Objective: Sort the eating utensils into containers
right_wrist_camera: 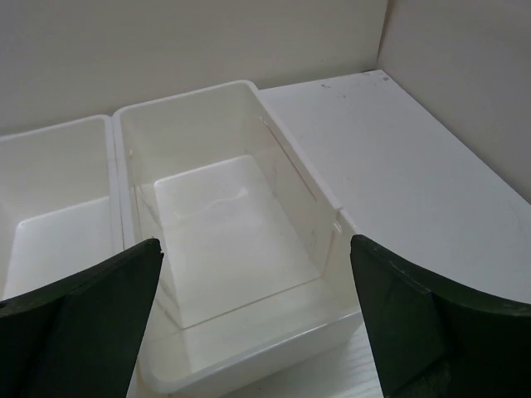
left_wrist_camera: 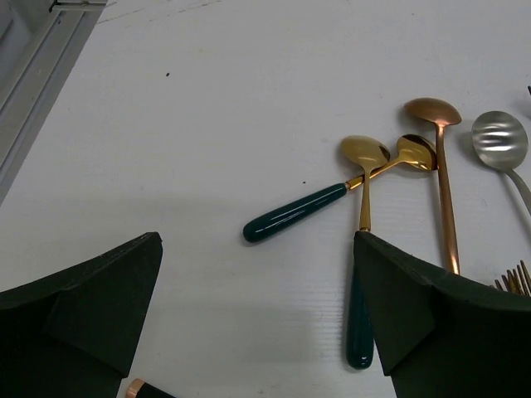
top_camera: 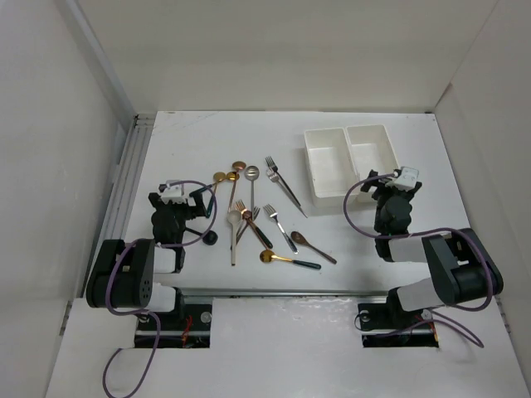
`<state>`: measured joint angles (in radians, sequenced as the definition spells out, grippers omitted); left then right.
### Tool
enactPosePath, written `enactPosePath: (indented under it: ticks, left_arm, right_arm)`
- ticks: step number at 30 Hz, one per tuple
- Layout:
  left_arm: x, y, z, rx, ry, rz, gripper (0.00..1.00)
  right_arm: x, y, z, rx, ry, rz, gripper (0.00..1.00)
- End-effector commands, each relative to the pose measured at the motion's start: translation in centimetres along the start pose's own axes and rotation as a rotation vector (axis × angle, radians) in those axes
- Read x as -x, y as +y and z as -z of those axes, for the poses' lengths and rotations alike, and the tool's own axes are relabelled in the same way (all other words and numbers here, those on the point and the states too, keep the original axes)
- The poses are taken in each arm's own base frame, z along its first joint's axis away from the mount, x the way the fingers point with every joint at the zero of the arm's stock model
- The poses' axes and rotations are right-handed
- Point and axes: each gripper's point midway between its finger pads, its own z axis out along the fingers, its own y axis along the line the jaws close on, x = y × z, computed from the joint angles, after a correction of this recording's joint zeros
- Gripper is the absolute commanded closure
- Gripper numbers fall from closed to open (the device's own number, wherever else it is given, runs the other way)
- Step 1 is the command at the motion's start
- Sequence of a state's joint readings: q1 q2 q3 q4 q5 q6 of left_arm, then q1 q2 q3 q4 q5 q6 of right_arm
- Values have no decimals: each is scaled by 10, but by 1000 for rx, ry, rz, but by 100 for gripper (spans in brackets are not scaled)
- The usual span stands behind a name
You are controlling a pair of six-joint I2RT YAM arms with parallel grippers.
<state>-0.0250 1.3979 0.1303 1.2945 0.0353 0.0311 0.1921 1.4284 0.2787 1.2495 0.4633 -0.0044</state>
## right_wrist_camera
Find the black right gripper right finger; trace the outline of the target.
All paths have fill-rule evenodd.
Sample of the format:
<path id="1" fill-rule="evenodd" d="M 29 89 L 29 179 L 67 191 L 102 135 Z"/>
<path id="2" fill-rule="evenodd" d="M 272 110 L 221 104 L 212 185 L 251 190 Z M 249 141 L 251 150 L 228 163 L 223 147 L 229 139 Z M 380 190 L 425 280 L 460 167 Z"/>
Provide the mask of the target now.
<path id="1" fill-rule="evenodd" d="M 528 397 L 530 306 L 415 265 L 364 235 L 353 279 L 386 397 Z"/>

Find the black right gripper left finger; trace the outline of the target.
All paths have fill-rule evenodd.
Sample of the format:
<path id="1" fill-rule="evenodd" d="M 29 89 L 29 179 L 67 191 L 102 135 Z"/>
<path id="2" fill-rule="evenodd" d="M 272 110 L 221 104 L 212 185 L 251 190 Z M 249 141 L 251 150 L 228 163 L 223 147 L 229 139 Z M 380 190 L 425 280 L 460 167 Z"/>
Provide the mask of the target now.
<path id="1" fill-rule="evenodd" d="M 156 238 L 1 302 L 3 397 L 125 397 L 158 287 Z"/>

